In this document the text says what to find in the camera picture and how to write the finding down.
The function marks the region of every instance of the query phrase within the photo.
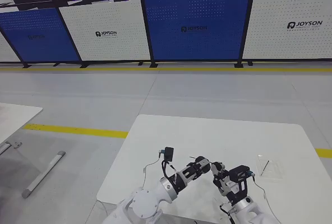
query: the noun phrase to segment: gray floor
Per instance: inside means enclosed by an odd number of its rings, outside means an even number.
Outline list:
[[[0,71],[0,102],[43,107],[32,123],[123,131],[130,130],[138,114],[294,123],[303,126],[315,148],[332,148],[332,73]],[[32,130],[19,134],[27,160],[13,150],[0,157],[0,223],[101,223],[106,214],[96,203],[96,194],[123,139]],[[27,200],[22,199],[21,192],[37,176],[37,169],[45,168],[59,150],[67,156]],[[332,159],[321,160],[332,178]],[[194,223],[167,216],[163,222]]]

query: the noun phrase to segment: wire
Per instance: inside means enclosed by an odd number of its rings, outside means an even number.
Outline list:
[[[167,165],[169,165],[172,169],[173,169],[173,171],[175,172],[175,178],[174,178],[174,180],[172,181],[171,180],[171,178],[169,177],[169,176],[167,176],[167,174],[166,174],[166,166]],[[174,184],[176,184],[176,181],[177,181],[177,170],[172,166],[172,164],[170,164],[168,161],[166,161],[166,160],[163,160],[162,162],[161,162],[161,166],[162,166],[162,172],[164,173],[164,176],[165,176],[165,178],[168,180],[168,181],[170,181],[170,183],[174,183]]]
[[[145,186],[145,182],[146,182],[146,168],[147,168],[148,166],[151,166],[151,165],[157,163],[157,162],[160,160],[160,157],[161,157],[161,153],[159,153],[159,158],[156,160],[156,162],[153,162],[152,164],[147,164],[147,165],[144,167],[145,178],[144,178],[144,183],[142,184],[142,188],[144,188],[144,186]]]
[[[103,203],[102,201],[100,201],[100,200],[96,200],[96,201],[101,203],[101,205],[104,207],[104,210],[105,210],[105,212],[106,212],[106,217],[108,217],[108,216],[109,216],[109,213],[108,213],[108,211],[106,210],[106,207],[105,207],[104,203]]]
[[[282,224],[282,223],[279,221],[279,219],[277,218],[277,216],[274,214],[274,212],[272,211],[271,205],[269,204],[268,199],[267,199],[266,190],[263,189],[262,187],[260,187],[260,186],[256,183],[256,180],[255,180],[254,177],[253,177],[253,182],[255,182],[256,186],[258,186],[259,188],[261,188],[261,189],[263,190],[263,193],[264,193],[263,196],[264,196],[264,198],[265,198],[266,201],[267,201],[267,204],[268,204],[269,209],[271,210],[271,212],[272,212],[273,216],[276,218],[276,220],[277,220],[280,224]]]

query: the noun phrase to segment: white table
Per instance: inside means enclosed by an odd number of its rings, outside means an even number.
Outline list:
[[[282,224],[332,223],[331,179],[303,128],[296,124],[139,115],[97,199],[117,204],[142,186],[144,166],[154,162],[158,150],[166,146],[174,147],[172,164],[177,170],[193,161],[190,156],[200,155],[224,163],[226,169],[249,166],[256,173],[256,182],[265,188]],[[282,178],[259,177],[258,155],[278,161]],[[148,167],[145,188],[154,187],[161,177],[160,162]],[[162,203],[164,213],[227,223],[219,209],[227,199],[220,195],[212,180],[209,172],[189,183],[172,204]],[[262,191],[252,179],[248,180],[248,194],[270,213]]]
[[[16,140],[14,134],[21,129],[27,122],[42,112],[43,108],[33,106],[22,106],[15,104],[0,103],[0,155],[11,146],[17,149],[21,143]],[[53,168],[53,166],[65,154],[61,151],[49,164],[47,170],[42,172],[30,185],[27,187],[22,196],[27,198],[35,187],[42,181],[46,174]]]

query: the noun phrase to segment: joyson logo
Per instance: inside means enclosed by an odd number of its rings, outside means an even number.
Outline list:
[[[289,22],[288,29],[300,28],[318,28],[322,25],[323,21],[309,21],[309,22]]]
[[[96,31],[95,34],[99,38],[115,38],[117,36],[116,31]]]
[[[207,30],[207,26],[181,26],[181,32],[193,32]]]

